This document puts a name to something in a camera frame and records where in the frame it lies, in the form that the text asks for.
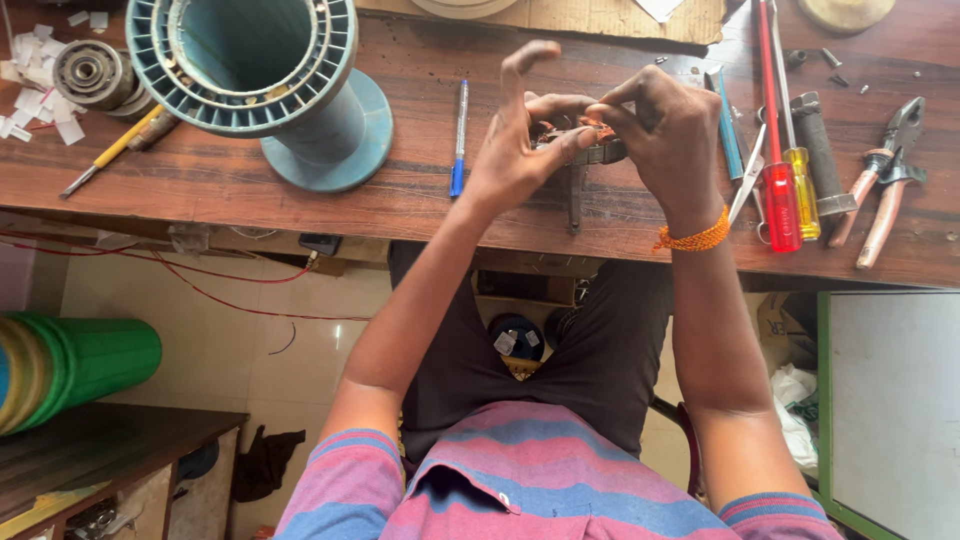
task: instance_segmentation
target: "yellow-handled tool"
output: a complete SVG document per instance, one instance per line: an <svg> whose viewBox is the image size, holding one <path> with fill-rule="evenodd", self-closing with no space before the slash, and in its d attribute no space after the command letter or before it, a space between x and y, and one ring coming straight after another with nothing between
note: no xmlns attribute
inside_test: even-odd
<svg viewBox="0 0 960 540"><path fill-rule="evenodd" d="M790 94L786 89L786 70L783 68L783 49L780 47L780 23L777 19L777 3L768 2L773 8L770 34L773 37L774 60L777 62L777 78L780 80L780 99L783 100L783 123L786 126L789 147L783 151L783 160L790 163L793 184L797 188L797 217L800 221L800 236L804 240L820 237L820 214L817 213L817 194L807 172L810 157L804 147L797 146L793 131L793 114L790 113Z"/></svg>
<svg viewBox="0 0 960 540"><path fill-rule="evenodd" d="M99 158L94 160L93 166L86 169L84 173L80 175L80 178L75 180L73 184L69 185L63 191L63 193L60 194L60 198L65 201L67 197L72 195L73 192L79 189L81 185L86 184L88 180L93 178L93 175L96 174L97 171L106 167L111 161L113 161L113 158L116 158L121 152L123 152L123 149L127 147L127 143L130 142L130 140L134 138L136 134L140 133L140 130L142 130L144 126L150 123L150 121L156 118L161 112L163 112L163 106L157 105L153 110L148 112L146 116L140 118L140 121L137 122L136 125L130 128L130 130L120 137L116 142L114 142L112 146L107 148L107 150L101 154Z"/></svg>

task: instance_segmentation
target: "black cloth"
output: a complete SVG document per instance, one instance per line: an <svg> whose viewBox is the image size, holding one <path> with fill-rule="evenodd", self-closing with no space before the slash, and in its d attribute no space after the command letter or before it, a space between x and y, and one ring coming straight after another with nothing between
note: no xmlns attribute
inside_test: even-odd
<svg viewBox="0 0 960 540"><path fill-rule="evenodd" d="M394 288L425 244L394 241ZM628 454L654 399L660 351L673 312L669 264L609 260L560 349L524 381L514 378L480 319L464 276L403 399L400 438L419 463L441 434L477 408L499 401L564 405Z"/></svg>
<svg viewBox="0 0 960 540"><path fill-rule="evenodd" d="M306 430L263 436L266 426L256 435L246 454L238 454L233 465L230 494L238 503L258 501L283 484L287 461L298 444L306 440Z"/></svg>

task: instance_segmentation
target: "red screwdriver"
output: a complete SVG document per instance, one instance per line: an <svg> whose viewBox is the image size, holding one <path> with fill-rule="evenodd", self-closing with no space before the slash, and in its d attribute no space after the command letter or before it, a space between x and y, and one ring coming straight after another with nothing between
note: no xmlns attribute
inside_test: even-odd
<svg viewBox="0 0 960 540"><path fill-rule="evenodd" d="M763 198L770 227L770 247L786 253L797 251L803 243L797 212L797 188L793 184L789 163L781 161L780 134L777 129L777 91L774 87L774 67L770 53L770 24L767 2L759 0L760 63L763 67L763 99L767 113L768 148L772 164L763 167Z"/></svg>

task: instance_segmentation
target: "black pants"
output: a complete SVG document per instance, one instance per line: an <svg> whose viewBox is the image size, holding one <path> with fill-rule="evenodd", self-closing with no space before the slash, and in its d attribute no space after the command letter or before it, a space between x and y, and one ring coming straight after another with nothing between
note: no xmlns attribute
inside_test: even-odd
<svg viewBox="0 0 960 540"><path fill-rule="evenodd" d="M424 245L391 243L394 288ZM639 456L672 311L669 265L607 261L560 349L519 381L493 348L467 274L403 399L400 434L407 458L419 463L445 430L483 405L524 400L566 406Z"/></svg>

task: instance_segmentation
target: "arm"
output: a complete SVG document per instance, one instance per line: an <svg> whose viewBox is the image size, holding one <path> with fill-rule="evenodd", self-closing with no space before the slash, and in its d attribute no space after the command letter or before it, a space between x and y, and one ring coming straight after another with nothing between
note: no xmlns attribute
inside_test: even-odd
<svg viewBox="0 0 960 540"><path fill-rule="evenodd" d="M560 165L596 138L592 128L567 132L532 151L534 120L580 113L586 96L546 95L524 103L522 75L536 61L556 58L560 45L531 41L501 66L503 102L493 118L464 194L404 276L386 306L361 333L347 359L321 440L352 428L393 437L403 396L467 272L473 250L501 212L526 200Z"/></svg>
<svg viewBox="0 0 960 540"><path fill-rule="evenodd" d="M636 112L621 105L631 101ZM674 238L712 227L723 208L714 180L719 109L716 94L681 86L655 66L588 109L627 143ZM710 505L717 511L761 492L809 496L780 433L730 243L674 251L672 258L677 376L700 443Z"/></svg>

